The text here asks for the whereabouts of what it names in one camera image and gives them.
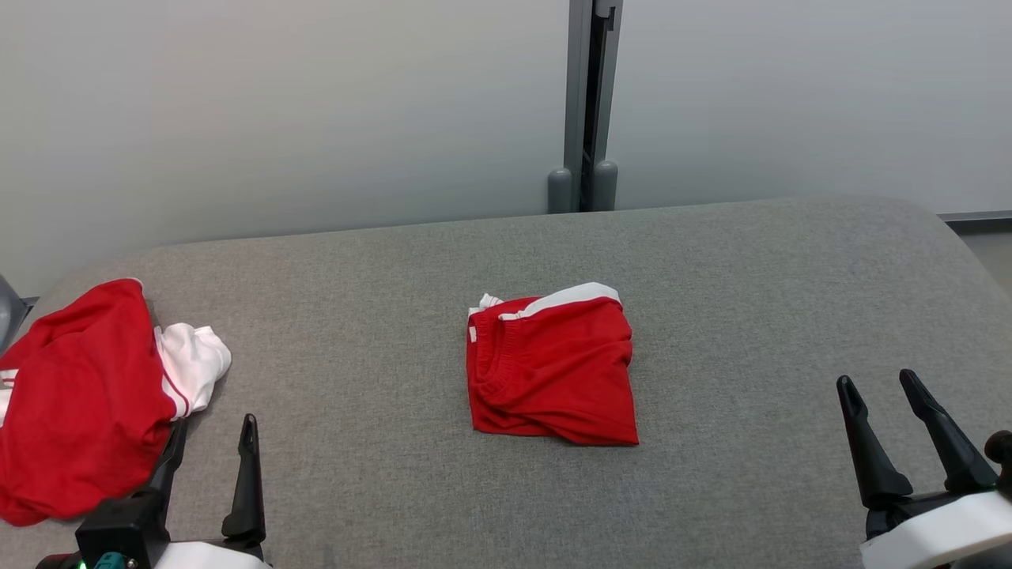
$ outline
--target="folded red shirt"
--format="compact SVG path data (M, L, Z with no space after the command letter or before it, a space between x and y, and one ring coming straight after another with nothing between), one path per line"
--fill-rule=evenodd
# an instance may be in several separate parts
M597 282L540 299L486 295L468 319L475 429L639 444L631 336L618 294Z

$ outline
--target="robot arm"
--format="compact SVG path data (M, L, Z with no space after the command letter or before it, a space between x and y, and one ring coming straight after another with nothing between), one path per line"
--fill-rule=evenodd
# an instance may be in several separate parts
M177 421L148 484L125 498L102 500L75 536L80 551L51 555L36 569L263 569L266 538L260 442L256 417L247 414L239 439L239 476L224 540L174 543L165 530L172 479L186 444Z
M910 481L868 425L857 388L841 377L837 393L868 508L860 548L865 569L1012 567L1012 433L996 433L985 449L1006 467L999 477L914 372L902 371L900 384L945 468L945 491L911 495Z

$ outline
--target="gray table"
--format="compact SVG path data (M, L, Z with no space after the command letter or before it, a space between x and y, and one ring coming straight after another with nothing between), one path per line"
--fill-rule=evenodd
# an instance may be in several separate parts
M1012 427L1012 304L908 204L816 198L199 243L110 259L234 363L190 429L169 529L214 538L243 414L260 421L268 559L285 567L858 567L864 510L834 381L849 374L917 490L944 474L897 381L972 440ZM618 290L642 444L472 430L467 308ZM0 526L4 567L74 523Z

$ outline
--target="padded table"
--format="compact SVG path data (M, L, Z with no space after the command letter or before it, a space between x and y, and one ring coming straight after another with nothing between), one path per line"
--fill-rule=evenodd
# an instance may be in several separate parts
M29 315L136 276L157 323L234 363L190 423L168 527L214 539L259 419L274 567L860 566L835 390L850 375L916 491L945 478L898 382L983 446L1012 427L1012 303L935 216L799 198L195 243L67 276ZM596 280L632 328L642 443L472 429L468 307ZM0 522L3 567L78 522Z

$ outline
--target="white stripe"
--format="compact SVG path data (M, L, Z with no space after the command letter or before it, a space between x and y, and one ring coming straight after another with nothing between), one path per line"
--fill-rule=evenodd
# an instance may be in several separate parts
M517 320L519 318L527 318L547 308L592 301L594 299L611 299L616 303L621 304L621 301L618 300L618 292L611 287L605 287L599 282L587 282L584 284L578 284L571 289L566 289L565 291L559 291L558 293L549 295L547 297L541 299L537 299L527 305L527 308L521 310L520 312L500 314L499 320Z

